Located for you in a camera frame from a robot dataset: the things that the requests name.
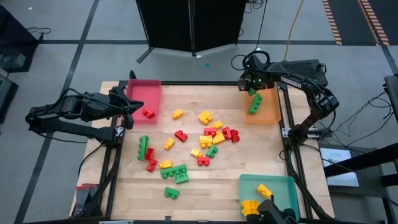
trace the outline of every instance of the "building block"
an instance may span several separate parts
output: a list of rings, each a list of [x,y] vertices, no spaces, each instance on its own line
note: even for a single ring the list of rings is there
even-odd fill
[[[257,110],[259,109],[260,103],[262,101],[262,96],[260,93],[256,94],[253,100],[253,103],[251,103],[250,109],[249,109],[249,114],[256,114]]]
[[[208,124],[210,121],[213,120],[213,117],[208,110],[205,110],[203,113],[199,114],[198,118],[200,122],[202,122],[202,124],[204,125]]]
[[[266,198],[266,199],[270,199],[270,198],[271,198],[272,192],[271,192],[268,188],[266,188],[266,186],[260,184],[260,185],[258,186],[258,188],[257,188],[257,191],[258,191],[264,198]]]
[[[157,161],[156,161],[155,159],[151,159],[151,160],[149,161],[148,166],[147,166],[147,170],[148,170],[149,172],[154,172],[154,170],[155,170],[155,168],[156,168],[156,165],[157,165]]]
[[[209,157],[197,157],[198,166],[208,166],[210,165],[210,158]]]
[[[177,199],[179,194],[180,194],[180,192],[178,190],[172,189],[170,187],[166,187],[164,189],[164,195],[166,197],[171,197],[172,199]]]
[[[232,136],[232,142],[238,142],[241,138],[239,138],[239,131],[232,129],[231,130],[231,136]]]
[[[182,115],[183,115],[182,110],[175,110],[174,114],[172,115],[172,118],[173,119],[179,119],[179,118],[182,117]]]
[[[184,134],[181,130],[178,130],[174,133],[174,136],[181,140],[181,142],[185,142],[188,138],[187,134]]]
[[[203,154],[198,149],[192,149],[191,150],[191,155],[193,155],[195,157],[202,157],[203,156]]]
[[[143,161],[148,148],[148,136],[141,136],[138,143],[138,160]]]
[[[211,136],[199,136],[200,147],[202,149],[210,147],[213,144],[213,138]]]
[[[243,216],[250,214],[259,215],[259,211],[257,211],[257,207],[259,206],[259,202],[255,200],[245,200],[241,202],[242,210],[241,213]]]
[[[173,177],[174,174],[179,174],[181,172],[187,172],[187,166],[185,164],[160,170],[160,174],[162,175],[163,179],[167,179],[167,177]]]
[[[168,138],[164,144],[164,149],[169,150],[174,145],[174,139]]]
[[[144,114],[147,118],[151,119],[155,116],[155,113],[150,109],[143,109],[142,114]]]
[[[160,167],[161,169],[170,168],[170,167],[172,167],[172,166],[173,166],[173,164],[172,164],[172,161],[171,161],[171,160],[163,161],[162,163],[159,164],[159,167]]]
[[[216,131],[215,128],[205,128],[205,135],[216,136]]]
[[[212,145],[209,150],[207,150],[206,152],[206,156],[210,157],[210,158],[214,158],[214,156],[216,155],[216,153],[218,152],[218,149],[215,145]]]

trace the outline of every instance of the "lego brick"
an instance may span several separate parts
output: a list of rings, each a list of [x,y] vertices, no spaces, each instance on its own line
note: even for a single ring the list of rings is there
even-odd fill
[[[159,167],[161,169],[167,169],[173,166],[173,163],[171,160],[163,161],[162,163],[159,164]]]
[[[177,199],[179,194],[180,194],[180,192],[178,190],[172,189],[170,187],[166,187],[164,189],[164,195],[166,197],[171,197],[172,199]]]
[[[164,144],[164,149],[169,150],[174,145],[174,139],[168,138]]]
[[[181,140],[181,142],[185,142],[188,138],[187,134],[184,134],[181,130],[178,130],[174,133],[174,136]]]
[[[197,157],[198,166],[208,166],[210,165],[210,158],[209,157]]]
[[[141,136],[138,144],[138,160],[143,161],[148,148],[148,136]]]
[[[214,158],[216,153],[218,152],[218,149],[215,145],[212,145],[206,152],[206,156],[210,158]]]
[[[157,165],[157,161],[155,159],[151,159],[149,161],[148,166],[147,166],[147,170],[149,172],[153,172],[155,170],[155,168],[156,168],[156,165]]]
[[[250,106],[249,114],[256,114],[259,109],[260,103],[262,101],[262,96],[258,93],[253,99],[253,103]]]
[[[211,125],[212,128],[221,128],[222,126],[223,123],[221,121],[216,121]]]
[[[179,118],[182,117],[182,115],[183,115],[182,110],[175,110],[173,115],[172,115],[172,118],[173,119],[179,119]]]

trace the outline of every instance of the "wooden tabletop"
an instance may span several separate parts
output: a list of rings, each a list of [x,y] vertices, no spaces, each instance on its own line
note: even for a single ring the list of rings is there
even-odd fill
[[[117,85],[118,82],[103,82],[101,92],[107,94]],[[158,122],[135,124],[125,133],[111,218],[164,220],[171,215],[172,220],[243,220],[239,215],[239,176],[287,175],[285,163],[279,158],[282,150],[279,125],[244,124],[243,94],[236,86],[162,86]],[[294,120],[301,123],[309,114],[306,97],[293,88],[289,89],[289,95]],[[280,97],[286,118],[283,95]],[[183,110],[184,115],[174,121],[171,115],[176,109]],[[224,126],[237,129],[241,138],[237,143],[226,141],[217,145],[219,151],[209,167],[198,167],[196,159],[190,155],[193,148],[200,148],[198,140],[203,135],[204,125],[197,116],[203,110],[209,110],[214,121],[221,120]],[[110,120],[94,121],[93,126],[110,126]],[[175,138],[174,132],[179,129],[188,134],[187,141],[176,140],[169,151],[164,150],[165,140]],[[149,147],[155,148],[155,159],[159,162],[171,159],[173,165],[186,164],[189,182],[176,185],[174,178],[163,179],[159,166],[153,173],[146,171],[147,162],[137,160],[137,145],[142,135],[148,135]],[[306,144],[317,146],[314,140]],[[89,140],[85,155],[98,145],[98,141]],[[99,182],[104,152],[100,149],[84,163],[78,185]],[[301,147],[301,155],[309,191],[323,209],[334,216],[319,152]],[[165,187],[178,189],[178,199],[165,198]],[[305,217],[298,188],[297,194],[300,215]],[[107,198],[108,191],[103,196],[103,211]]]

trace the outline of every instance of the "green toy brick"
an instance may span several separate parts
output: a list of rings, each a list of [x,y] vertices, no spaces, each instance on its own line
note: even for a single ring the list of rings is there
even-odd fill
[[[170,187],[166,187],[164,189],[164,195],[166,197],[171,197],[172,199],[177,199],[179,194],[180,194],[180,192],[178,190],[172,189]]]
[[[262,101],[262,96],[258,93],[253,100],[253,103],[250,106],[249,113],[256,114],[259,109],[260,103]]]
[[[148,149],[148,136],[141,136],[138,144],[138,160],[143,161]]]
[[[218,149],[215,145],[211,145],[209,150],[207,150],[206,152],[206,156],[210,157],[210,158],[214,158],[214,156],[216,155],[216,153],[218,152]]]

